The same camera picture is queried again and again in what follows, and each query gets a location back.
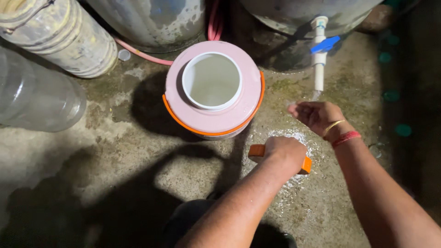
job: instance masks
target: running water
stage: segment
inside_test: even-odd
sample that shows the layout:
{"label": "running water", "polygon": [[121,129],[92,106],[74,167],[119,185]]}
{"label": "running water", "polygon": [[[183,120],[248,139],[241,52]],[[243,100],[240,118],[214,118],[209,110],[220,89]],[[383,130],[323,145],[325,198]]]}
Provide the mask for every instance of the running water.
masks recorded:
{"label": "running water", "polygon": [[317,101],[318,97],[321,95],[321,90],[314,90],[312,101]]}

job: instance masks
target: blue valve handle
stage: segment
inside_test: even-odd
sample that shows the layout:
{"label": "blue valve handle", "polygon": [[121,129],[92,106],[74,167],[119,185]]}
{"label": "blue valve handle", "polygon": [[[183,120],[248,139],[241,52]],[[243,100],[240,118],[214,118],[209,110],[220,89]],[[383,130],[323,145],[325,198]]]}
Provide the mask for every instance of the blue valve handle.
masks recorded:
{"label": "blue valve handle", "polygon": [[337,41],[339,41],[339,40],[340,40],[339,36],[327,38],[324,41],[317,44],[316,46],[314,46],[313,48],[311,48],[311,52],[312,52],[312,54],[320,53],[320,52],[325,53],[325,52],[331,50],[332,47],[334,47],[334,44],[337,43]]}

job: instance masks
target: concrete floor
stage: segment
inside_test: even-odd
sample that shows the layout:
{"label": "concrete floor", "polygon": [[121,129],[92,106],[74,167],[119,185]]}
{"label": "concrete floor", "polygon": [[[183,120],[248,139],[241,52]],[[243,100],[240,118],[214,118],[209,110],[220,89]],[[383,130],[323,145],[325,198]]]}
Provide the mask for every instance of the concrete floor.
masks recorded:
{"label": "concrete floor", "polygon": [[[230,188],[255,166],[246,157],[249,146],[280,135],[307,145],[312,171],[283,186],[263,221],[292,233],[302,248],[369,246],[330,145],[285,111],[287,102],[311,99],[310,69],[264,70],[266,93],[254,121],[224,141],[200,141],[168,115],[161,100],[167,69],[132,56],[106,76],[78,80],[87,110],[63,132],[0,129],[7,244],[155,247],[176,206]],[[366,144],[378,142],[377,40],[351,34],[325,71],[320,100],[338,104]],[[390,169],[387,145],[380,162]]]}

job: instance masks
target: dark shorts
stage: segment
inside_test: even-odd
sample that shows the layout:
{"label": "dark shorts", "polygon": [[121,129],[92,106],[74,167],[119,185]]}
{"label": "dark shorts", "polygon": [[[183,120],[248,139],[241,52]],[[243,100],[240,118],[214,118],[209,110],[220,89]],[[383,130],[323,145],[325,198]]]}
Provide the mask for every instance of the dark shorts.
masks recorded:
{"label": "dark shorts", "polygon": [[[173,248],[215,202],[215,200],[194,200],[177,207],[164,229],[166,247]],[[287,234],[277,228],[268,224],[259,224],[250,247],[296,248],[297,246],[293,239],[287,238]]]}

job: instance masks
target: clear plastic bottle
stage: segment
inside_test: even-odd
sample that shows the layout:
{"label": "clear plastic bottle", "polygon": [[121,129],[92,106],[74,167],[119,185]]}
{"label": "clear plastic bottle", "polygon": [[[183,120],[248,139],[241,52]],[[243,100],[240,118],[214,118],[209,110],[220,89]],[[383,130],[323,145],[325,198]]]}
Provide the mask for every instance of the clear plastic bottle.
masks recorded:
{"label": "clear plastic bottle", "polygon": [[58,132],[77,123],[85,109],[79,84],[0,47],[0,123]]}

